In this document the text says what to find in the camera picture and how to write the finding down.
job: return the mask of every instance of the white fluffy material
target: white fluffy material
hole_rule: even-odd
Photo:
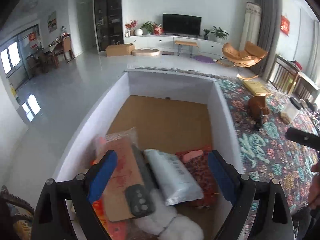
[[[203,240],[201,227],[188,217],[177,214],[173,206],[165,206],[159,190],[153,189],[150,195],[156,211],[149,216],[134,220],[141,230],[153,235],[161,233],[159,240]]]

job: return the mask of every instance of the wooden railing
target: wooden railing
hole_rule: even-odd
[[[289,96],[295,93],[312,103],[320,92],[320,88],[305,73],[279,55],[276,55],[268,80],[277,90]]]

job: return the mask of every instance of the clear plastic container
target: clear plastic container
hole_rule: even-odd
[[[286,123],[291,123],[296,118],[299,111],[302,109],[300,103],[293,97],[290,97],[289,102],[285,106],[284,110],[280,113],[281,118]]]

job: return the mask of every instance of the television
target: television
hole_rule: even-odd
[[[163,32],[174,34],[200,35],[201,17],[163,14]]]

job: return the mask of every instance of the colorful carpet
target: colorful carpet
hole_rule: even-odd
[[[271,114],[260,131],[252,129],[255,121],[247,114],[247,102],[253,95],[237,78],[220,77],[198,73],[194,70],[159,69],[216,78],[228,103],[238,136],[241,158],[245,173],[254,180],[268,182],[272,178],[280,181],[290,210],[308,198],[313,173],[310,168],[319,161],[317,151],[285,139],[289,125],[284,124],[278,113],[288,102],[287,95],[280,93],[271,85],[268,89],[273,95],[267,97]],[[292,126],[317,134],[308,115],[302,110]],[[248,235],[255,218],[258,202],[252,205],[245,233]]]

